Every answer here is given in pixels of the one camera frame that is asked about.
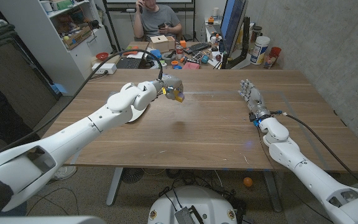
keyboard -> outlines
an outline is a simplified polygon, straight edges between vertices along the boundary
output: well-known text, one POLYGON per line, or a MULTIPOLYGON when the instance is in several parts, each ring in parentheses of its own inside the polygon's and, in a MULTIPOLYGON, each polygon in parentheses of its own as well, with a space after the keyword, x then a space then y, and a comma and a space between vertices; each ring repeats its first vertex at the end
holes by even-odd
POLYGON ((199 43, 199 44, 195 44, 193 46, 187 47, 185 49, 183 49, 183 51, 186 54, 192 54, 193 52, 197 52, 200 50, 204 50, 211 47, 211 44, 207 44, 207 43, 199 43))
POLYGON ((214 27, 214 29, 216 30, 216 32, 217 32, 218 34, 222 34, 222 32, 221 32, 221 25, 220 25, 220 24, 215 24, 215 25, 213 25, 213 27, 214 27))
POLYGON ((137 69, 141 60, 141 58, 120 58, 117 63, 117 68, 137 69))

gray t-shirt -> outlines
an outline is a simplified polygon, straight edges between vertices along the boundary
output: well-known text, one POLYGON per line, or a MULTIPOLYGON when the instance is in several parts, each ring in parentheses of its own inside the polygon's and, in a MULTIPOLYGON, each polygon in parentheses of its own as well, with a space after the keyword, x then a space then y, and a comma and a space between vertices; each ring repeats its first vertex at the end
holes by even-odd
MULTIPOLYGON (((146 36, 146 40, 150 41, 150 37, 162 35, 158 32, 158 25, 165 23, 169 27, 177 26, 180 21, 175 12, 169 6, 158 4, 160 8, 157 12, 150 12, 146 9, 142 13, 143 33, 146 36)), ((166 36, 172 36, 176 39, 175 34, 165 34, 166 36)))

person's arm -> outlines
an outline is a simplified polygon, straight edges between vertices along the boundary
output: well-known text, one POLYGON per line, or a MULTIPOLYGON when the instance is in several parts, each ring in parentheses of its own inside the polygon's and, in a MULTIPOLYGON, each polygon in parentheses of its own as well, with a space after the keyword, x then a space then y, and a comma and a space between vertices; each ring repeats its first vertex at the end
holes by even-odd
POLYGON ((142 38, 144 35, 143 24, 142 24, 142 19, 140 18, 141 13, 140 13, 139 7, 144 8, 143 0, 137 0, 137 2, 136 2, 136 13, 135 13, 135 24, 134 24, 134 34, 135 34, 136 38, 142 38))
POLYGON ((165 27, 158 30, 160 34, 180 34, 181 33, 181 25, 178 24, 175 27, 169 27, 165 25, 165 27))

phone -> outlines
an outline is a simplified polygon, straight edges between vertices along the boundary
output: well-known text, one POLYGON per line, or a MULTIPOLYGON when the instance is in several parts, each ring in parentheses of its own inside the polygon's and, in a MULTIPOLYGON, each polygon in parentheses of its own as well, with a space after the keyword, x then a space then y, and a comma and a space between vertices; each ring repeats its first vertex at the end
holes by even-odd
POLYGON ((158 29, 164 28, 165 27, 165 23, 161 23, 160 25, 158 25, 158 29))

concrete wall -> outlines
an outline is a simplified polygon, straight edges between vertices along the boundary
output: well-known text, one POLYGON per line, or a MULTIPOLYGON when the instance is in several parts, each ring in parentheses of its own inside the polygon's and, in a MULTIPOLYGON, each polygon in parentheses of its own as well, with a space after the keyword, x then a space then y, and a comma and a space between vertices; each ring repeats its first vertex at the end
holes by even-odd
POLYGON ((247 15, 358 137, 358 1, 250 0, 247 15))
MULTIPOLYGON (((103 0, 94 0, 96 5, 98 5, 103 11, 106 12, 103 0)), ((196 20, 195 20, 195 30, 197 32, 196 36, 198 39, 201 37, 201 31, 203 30, 204 17, 212 15, 212 9, 218 7, 223 11, 226 4, 225 0, 196 0, 196 20)), ((193 7, 192 4, 169 4, 171 7, 193 7)), ((126 48, 131 41, 134 41, 134 31, 131 24, 131 18, 129 13, 120 13, 120 12, 110 12, 112 19, 112 24, 117 34, 119 45, 121 48, 126 48)), ((132 22, 134 22, 134 13, 131 13, 132 22)), ((180 20, 180 23, 183 28, 184 34, 193 35, 193 12, 187 12, 186 16, 184 12, 178 12, 177 16, 180 20)), ((111 38, 113 39, 113 44, 115 43, 114 36, 112 34, 111 26, 109 25, 108 18, 105 18, 105 24, 107 25, 111 38)))

